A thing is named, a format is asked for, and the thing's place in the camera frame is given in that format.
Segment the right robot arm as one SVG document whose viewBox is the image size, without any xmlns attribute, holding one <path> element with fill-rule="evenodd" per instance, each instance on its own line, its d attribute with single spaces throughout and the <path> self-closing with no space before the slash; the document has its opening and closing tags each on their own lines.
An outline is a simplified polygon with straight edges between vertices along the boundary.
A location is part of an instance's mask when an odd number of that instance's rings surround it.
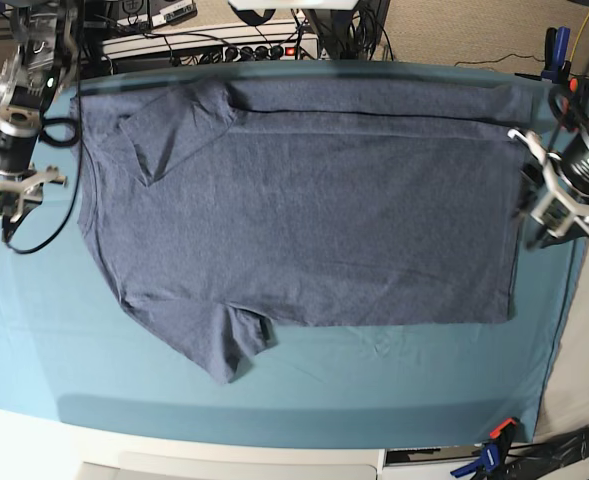
<svg viewBox="0 0 589 480">
<path fill-rule="evenodd" d="M 0 220 L 14 226 L 43 201 L 48 183 L 64 185 L 56 167 L 37 171 L 32 155 L 44 141 L 46 112 L 77 78 L 82 1 L 10 1 L 10 32 L 18 46 L 0 73 Z"/>
</svg>

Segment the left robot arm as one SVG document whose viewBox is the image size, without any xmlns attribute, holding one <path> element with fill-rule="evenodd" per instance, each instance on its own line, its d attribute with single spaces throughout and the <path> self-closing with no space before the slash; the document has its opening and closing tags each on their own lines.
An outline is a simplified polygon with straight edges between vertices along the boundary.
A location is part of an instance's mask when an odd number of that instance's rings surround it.
<svg viewBox="0 0 589 480">
<path fill-rule="evenodd" d="M 529 250 L 589 239 L 589 60 L 583 74 L 550 89 L 548 106 L 556 120 L 548 141 L 532 130 L 508 132 L 533 157 L 521 170 L 516 210 L 532 221 L 525 234 Z"/>
</svg>

